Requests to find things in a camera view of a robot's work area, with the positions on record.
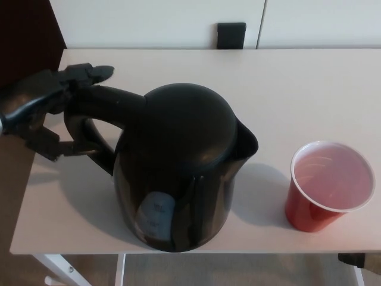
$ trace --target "white cabinet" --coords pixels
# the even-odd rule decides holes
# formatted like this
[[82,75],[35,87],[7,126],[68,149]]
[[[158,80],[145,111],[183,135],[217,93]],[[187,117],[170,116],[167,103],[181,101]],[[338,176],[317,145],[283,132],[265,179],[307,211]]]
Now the white cabinet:
[[246,22],[255,48],[264,0],[51,0],[70,48],[214,48],[216,23]]
[[381,47],[380,0],[267,0],[259,48]]

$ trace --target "table top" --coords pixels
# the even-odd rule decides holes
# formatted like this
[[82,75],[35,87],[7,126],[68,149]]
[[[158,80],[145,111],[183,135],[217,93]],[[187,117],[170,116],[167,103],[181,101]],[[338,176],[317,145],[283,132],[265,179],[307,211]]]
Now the table top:
[[[283,207],[293,153],[332,140],[359,150],[381,173],[381,50],[65,50],[68,64],[112,65],[104,85],[137,94],[175,82],[207,86],[231,105],[260,148],[236,177],[221,231],[193,253],[327,253],[381,250],[381,190],[364,208],[308,234]],[[111,145],[119,129],[97,127]],[[62,116],[45,126],[70,140]],[[111,177],[88,157],[39,155],[30,172],[11,252],[159,253],[124,225]]]

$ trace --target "plastic cup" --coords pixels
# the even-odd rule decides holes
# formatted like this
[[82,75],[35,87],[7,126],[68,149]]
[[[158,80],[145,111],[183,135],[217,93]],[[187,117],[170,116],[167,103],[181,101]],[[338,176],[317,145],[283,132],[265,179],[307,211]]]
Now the plastic cup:
[[317,141],[301,147],[292,158],[291,175],[285,213],[300,231],[319,231],[365,206],[374,194],[367,160],[340,143]]

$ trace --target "gray carpet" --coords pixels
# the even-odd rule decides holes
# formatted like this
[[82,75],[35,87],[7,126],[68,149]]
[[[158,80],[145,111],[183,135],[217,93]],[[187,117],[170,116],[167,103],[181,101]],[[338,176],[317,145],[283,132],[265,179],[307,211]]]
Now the gray carpet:
[[[20,139],[0,138],[0,286],[42,286],[51,273],[30,256],[9,253],[33,153]],[[93,285],[114,285],[116,255],[65,256]],[[363,271],[366,286],[381,277]],[[350,266],[327,255],[129,255],[125,286],[145,285],[356,285]]]

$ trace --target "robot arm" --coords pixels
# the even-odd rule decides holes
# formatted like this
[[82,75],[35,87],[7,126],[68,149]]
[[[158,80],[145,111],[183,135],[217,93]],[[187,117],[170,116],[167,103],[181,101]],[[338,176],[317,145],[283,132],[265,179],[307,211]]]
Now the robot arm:
[[62,113],[78,89],[108,79],[113,71],[110,66],[78,64],[61,72],[43,70],[0,89],[0,135],[19,136],[28,148],[52,161],[60,155],[97,152],[95,144],[60,142],[43,126],[43,119],[47,113]]

